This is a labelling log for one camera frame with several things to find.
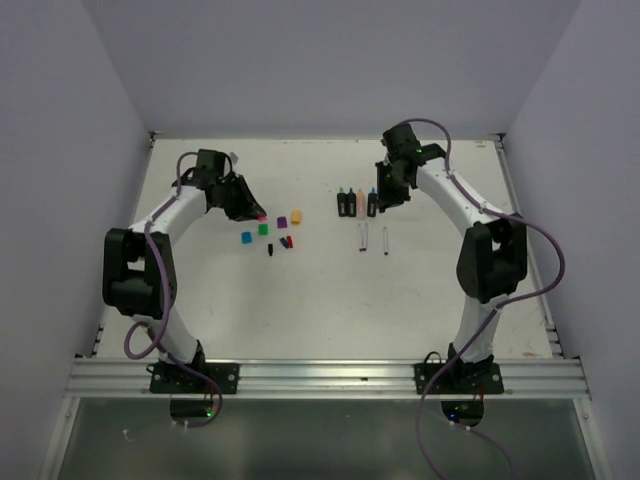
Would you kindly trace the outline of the orange highlighter cap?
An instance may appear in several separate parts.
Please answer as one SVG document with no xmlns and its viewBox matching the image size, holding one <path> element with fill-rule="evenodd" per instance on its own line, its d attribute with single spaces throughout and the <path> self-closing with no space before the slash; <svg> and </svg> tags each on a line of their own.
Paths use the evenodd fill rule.
<svg viewBox="0 0 640 480">
<path fill-rule="evenodd" d="M 291 212 L 290 221 L 292 225 L 299 225 L 302 220 L 302 212 L 299 209 L 294 209 Z"/>
</svg>

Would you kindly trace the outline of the blue black highlighter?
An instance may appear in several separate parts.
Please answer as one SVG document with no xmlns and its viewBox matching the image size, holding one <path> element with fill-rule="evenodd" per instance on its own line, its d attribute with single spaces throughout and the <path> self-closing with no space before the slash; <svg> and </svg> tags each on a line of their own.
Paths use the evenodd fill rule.
<svg viewBox="0 0 640 480">
<path fill-rule="evenodd" d="M 375 187 L 371 189 L 367 196 L 367 216 L 374 218 L 378 211 L 378 194 Z"/>
</svg>

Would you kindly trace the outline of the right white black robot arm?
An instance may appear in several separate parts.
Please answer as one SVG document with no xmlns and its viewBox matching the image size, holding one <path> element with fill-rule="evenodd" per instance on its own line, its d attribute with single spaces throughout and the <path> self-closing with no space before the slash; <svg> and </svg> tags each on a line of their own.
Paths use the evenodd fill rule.
<svg viewBox="0 0 640 480">
<path fill-rule="evenodd" d="M 528 273 L 526 227 L 500 211 L 453 170 L 451 146 L 423 145 L 407 122 L 382 134 L 385 157 L 377 170 L 377 209 L 384 213 L 428 195 L 462 236 L 456 278 L 465 294 L 458 332 L 445 369 L 451 389 L 468 392 L 481 380 L 477 364 L 493 357 L 498 304 L 510 298 Z"/>
</svg>

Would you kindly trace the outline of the purple black highlighter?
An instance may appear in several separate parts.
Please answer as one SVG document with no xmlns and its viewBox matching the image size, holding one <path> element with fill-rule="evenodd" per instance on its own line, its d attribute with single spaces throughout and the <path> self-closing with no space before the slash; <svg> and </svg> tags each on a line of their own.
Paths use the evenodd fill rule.
<svg viewBox="0 0 640 480">
<path fill-rule="evenodd" d="M 355 217 L 357 215 L 357 194 L 352 188 L 346 194 L 347 216 Z"/>
</svg>

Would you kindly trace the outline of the blue highlighter cap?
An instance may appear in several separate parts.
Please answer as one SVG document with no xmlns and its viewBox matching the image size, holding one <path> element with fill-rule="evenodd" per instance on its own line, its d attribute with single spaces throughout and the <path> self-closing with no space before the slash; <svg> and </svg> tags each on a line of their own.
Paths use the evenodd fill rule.
<svg viewBox="0 0 640 480">
<path fill-rule="evenodd" d="M 241 242 L 243 244 L 251 244 L 252 241 L 253 241 L 253 237 L 251 232 L 246 231 L 241 234 Z"/>
</svg>

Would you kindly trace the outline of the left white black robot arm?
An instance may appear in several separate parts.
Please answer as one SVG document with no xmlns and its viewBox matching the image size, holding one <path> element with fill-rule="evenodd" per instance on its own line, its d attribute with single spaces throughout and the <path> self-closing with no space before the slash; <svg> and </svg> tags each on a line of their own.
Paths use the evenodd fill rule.
<svg viewBox="0 0 640 480">
<path fill-rule="evenodd" d="M 181 154 L 166 198 L 141 220 L 112 228 L 104 238 L 104 303 L 132 320 L 123 347 L 127 358 L 159 354 L 174 364 L 172 379 L 185 392 L 201 390 L 208 379 L 199 340 L 175 306 L 178 281 L 173 247 L 189 228 L 214 209 L 234 222 L 267 216 L 231 152 L 199 149 Z"/>
</svg>

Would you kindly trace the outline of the orange pink highlighter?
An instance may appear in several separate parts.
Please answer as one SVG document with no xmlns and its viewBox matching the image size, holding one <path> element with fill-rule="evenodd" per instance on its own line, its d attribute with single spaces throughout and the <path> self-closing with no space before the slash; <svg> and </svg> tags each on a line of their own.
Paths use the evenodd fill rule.
<svg viewBox="0 0 640 480">
<path fill-rule="evenodd" d="M 356 217 L 359 220 L 364 220 L 367 215 L 367 199 L 362 189 L 359 189 L 356 193 Z"/>
</svg>

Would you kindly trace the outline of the green black highlighter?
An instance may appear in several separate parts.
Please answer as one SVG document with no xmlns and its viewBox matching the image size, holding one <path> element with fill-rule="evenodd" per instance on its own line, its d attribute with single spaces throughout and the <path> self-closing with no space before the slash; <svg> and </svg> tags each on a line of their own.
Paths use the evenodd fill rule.
<svg viewBox="0 0 640 480">
<path fill-rule="evenodd" d="M 342 187 L 338 189 L 336 199 L 337 199 L 338 215 L 340 217 L 347 217 L 348 216 L 347 194 Z"/>
</svg>

